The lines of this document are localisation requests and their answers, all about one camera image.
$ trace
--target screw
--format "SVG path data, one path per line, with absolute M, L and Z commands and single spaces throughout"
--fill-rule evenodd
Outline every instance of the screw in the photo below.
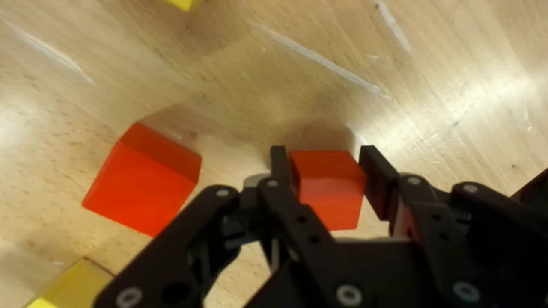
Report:
M 276 180 L 267 181 L 269 186 L 277 186 L 279 183 Z
M 217 192 L 216 192 L 216 195 L 217 195 L 219 198 L 224 198 L 224 197 L 228 197 L 228 195 L 229 195 L 229 192 L 228 192 L 228 190 L 224 190 L 224 188 L 221 188 L 221 190 L 217 190 Z
M 127 287 L 116 296 L 118 308 L 134 308 L 142 301 L 142 291 L 139 287 Z
M 353 284 L 341 284 L 336 296 L 342 306 L 360 306 L 363 301 L 361 291 Z
M 464 188 L 464 192 L 467 192 L 467 193 L 476 193 L 476 192 L 479 190 L 478 185 L 464 185 L 462 188 Z
M 466 281 L 459 281 L 459 282 L 452 284 L 452 292 L 461 301 L 466 301 L 466 303 L 479 303 L 479 299 L 481 299 L 479 289 Z
M 416 176 L 409 176 L 409 178 L 408 178 L 408 183 L 409 183 L 409 185 L 419 185 L 419 183 L 421 183 L 421 180 L 419 180 L 419 178 L 416 178 Z

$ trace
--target wooden table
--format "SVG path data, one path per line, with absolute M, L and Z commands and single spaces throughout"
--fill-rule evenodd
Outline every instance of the wooden table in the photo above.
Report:
M 200 150 L 199 186 L 241 185 L 272 144 L 375 144 L 440 188 L 512 193 L 548 166 L 546 15 L 545 0 L 2 2 L 0 306 L 149 241 L 80 207 L 142 118 Z M 384 233 L 363 210 L 351 236 Z M 245 250 L 209 303 L 240 306 L 265 274 Z

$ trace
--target wooden block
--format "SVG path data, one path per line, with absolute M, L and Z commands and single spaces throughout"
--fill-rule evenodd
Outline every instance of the wooden block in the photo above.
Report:
M 346 150 L 289 152 L 298 198 L 327 229 L 354 229 L 365 192 L 365 174 Z
M 110 281 L 110 272 L 84 258 L 58 275 L 26 308 L 92 306 L 92 301 Z
M 199 181 L 200 156 L 137 123 L 116 142 L 84 207 L 156 236 Z
M 175 7 L 188 12 L 192 10 L 200 0 L 168 0 L 169 3 L 173 3 Z

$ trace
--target red cube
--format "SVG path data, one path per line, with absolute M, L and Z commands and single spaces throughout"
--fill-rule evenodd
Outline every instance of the red cube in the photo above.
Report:
M 84 207 L 156 236 L 199 181 L 200 156 L 135 123 L 116 142 Z
M 356 229 L 365 173 L 346 150 L 293 150 L 298 198 L 310 205 L 327 229 Z

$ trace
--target wood grain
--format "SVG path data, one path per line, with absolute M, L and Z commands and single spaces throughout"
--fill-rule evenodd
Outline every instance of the wood grain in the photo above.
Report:
M 449 188 L 512 193 L 548 166 L 543 0 L 163 0 L 0 3 L 0 306 L 82 255 L 120 270 L 147 238 L 82 210 L 120 133 L 144 120 L 241 185 L 267 147 L 375 144 Z M 385 226 L 363 210 L 360 229 Z M 245 250 L 209 303 L 264 281 Z

